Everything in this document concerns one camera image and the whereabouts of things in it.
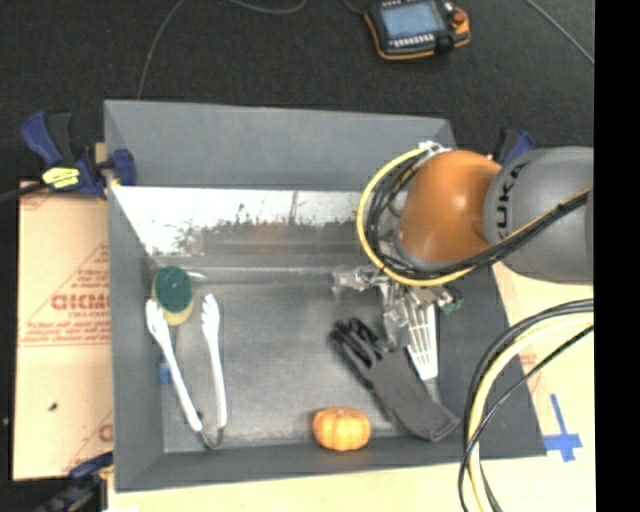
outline gray bin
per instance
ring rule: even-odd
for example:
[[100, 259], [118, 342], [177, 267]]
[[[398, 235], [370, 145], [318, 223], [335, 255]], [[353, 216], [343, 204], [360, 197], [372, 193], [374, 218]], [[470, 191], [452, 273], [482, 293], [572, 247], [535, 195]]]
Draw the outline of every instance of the gray bin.
[[[332, 346], [329, 331], [337, 319], [360, 316], [381, 330], [381, 303], [374, 292], [332, 295], [331, 271], [366, 260], [353, 234], [352, 211], [336, 219], [330, 218], [334, 210], [323, 210], [332, 202], [357, 198], [376, 169], [421, 141], [453, 146], [447, 121], [108, 101], [105, 126], [109, 152], [126, 147], [134, 154], [140, 185], [109, 197], [118, 491], [460, 461], [462, 427], [439, 443], [406, 434], [384, 415]], [[253, 222], [255, 211], [243, 212], [247, 215], [242, 218], [229, 211], [227, 229], [211, 229], [220, 226], [212, 218], [208, 227], [178, 230], [183, 238], [174, 250], [158, 250], [140, 236], [137, 224], [149, 198], [155, 192], [166, 197], [167, 187], [181, 188], [175, 189], [176, 197], [197, 195], [184, 187], [196, 187], [199, 193], [213, 188], [205, 191], [212, 204], [222, 201], [220, 194], [240, 205], [243, 194], [256, 191], [291, 197], [306, 193], [309, 202], [317, 202], [317, 215], [310, 221], [299, 210], [297, 217], [278, 222], [276, 215], [260, 226]], [[155, 215], [157, 206], [146, 214]], [[175, 205], [161, 206], [171, 218]], [[180, 215], [176, 210], [176, 225]], [[278, 237], [257, 235], [274, 224]], [[151, 275], [165, 264], [197, 272], [196, 296], [213, 291], [222, 306], [230, 423], [222, 448], [214, 452], [198, 443], [182, 418], [173, 387], [161, 383], [161, 352], [145, 326]], [[456, 287], [463, 307], [443, 315], [439, 326], [440, 386], [443, 402], [462, 415], [475, 366], [507, 321], [489, 269], [466, 276]], [[206, 348], [197, 339], [197, 318], [180, 329], [178, 358], [206, 419], [215, 413], [208, 399], [213, 397], [209, 369], [201, 363]], [[494, 395], [521, 374], [518, 364], [511, 365]], [[313, 440], [311, 415], [333, 405], [367, 413], [374, 428], [366, 448], [338, 454]], [[503, 408], [482, 446], [487, 457], [544, 453], [526, 390]]]

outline pumpkin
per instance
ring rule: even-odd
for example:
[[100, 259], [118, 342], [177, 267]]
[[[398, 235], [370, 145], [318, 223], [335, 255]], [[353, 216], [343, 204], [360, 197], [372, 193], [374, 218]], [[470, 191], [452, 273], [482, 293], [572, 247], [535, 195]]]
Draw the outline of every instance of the pumpkin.
[[369, 442], [371, 424], [357, 409], [327, 407], [315, 414], [313, 434], [318, 443], [329, 450], [358, 450]]

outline scrub sponge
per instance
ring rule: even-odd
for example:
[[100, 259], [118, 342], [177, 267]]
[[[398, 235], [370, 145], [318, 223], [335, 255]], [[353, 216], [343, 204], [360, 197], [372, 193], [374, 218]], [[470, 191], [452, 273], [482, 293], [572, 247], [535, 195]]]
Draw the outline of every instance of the scrub sponge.
[[169, 325], [180, 325], [193, 310], [191, 278], [179, 267], [164, 267], [153, 279], [151, 298], [160, 305]]

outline blue tape cross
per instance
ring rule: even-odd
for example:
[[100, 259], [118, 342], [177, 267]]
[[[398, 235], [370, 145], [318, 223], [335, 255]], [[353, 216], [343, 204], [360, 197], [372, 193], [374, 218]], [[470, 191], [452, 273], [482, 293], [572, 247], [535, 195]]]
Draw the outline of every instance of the blue tape cross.
[[580, 436], [578, 436], [578, 434], [569, 434], [567, 432], [567, 427], [564, 423], [564, 419], [562, 418], [562, 413], [560, 412], [558, 397], [555, 394], [551, 394], [551, 404], [553, 405], [553, 410], [556, 413], [556, 418], [560, 425], [560, 434], [543, 436], [542, 441], [544, 442], [544, 447], [547, 451], [559, 450], [563, 462], [576, 460], [573, 450], [576, 448], [582, 448]]

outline black floor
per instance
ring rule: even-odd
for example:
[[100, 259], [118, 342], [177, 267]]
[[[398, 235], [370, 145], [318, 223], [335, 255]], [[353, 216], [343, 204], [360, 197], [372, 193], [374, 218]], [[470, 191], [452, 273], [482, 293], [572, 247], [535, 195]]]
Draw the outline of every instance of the black floor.
[[[298, 0], [254, 0], [292, 7]], [[364, 0], [351, 0], [364, 6]], [[380, 59], [363, 20], [339, 0], [295, 14], [260, 14], [225, 0], [0, 2], [0, 192], [37, 176], [20, 123], [70, 111], [77, 145], [101, 140], [102, 101], [136, 98], [408, 113], [451, 121], [456, 141], [493, 149], [500, 128], [538, 146], [594, 144], [594, 66], [527, 0], [460, 0], [470, 45], [414, 62]], [[594, 0], [540, 0], [594, 55]], [[62, 482], [10, 483], [15, 363], [15, 203], [0, 205], [0, 510], [29, 511]]]

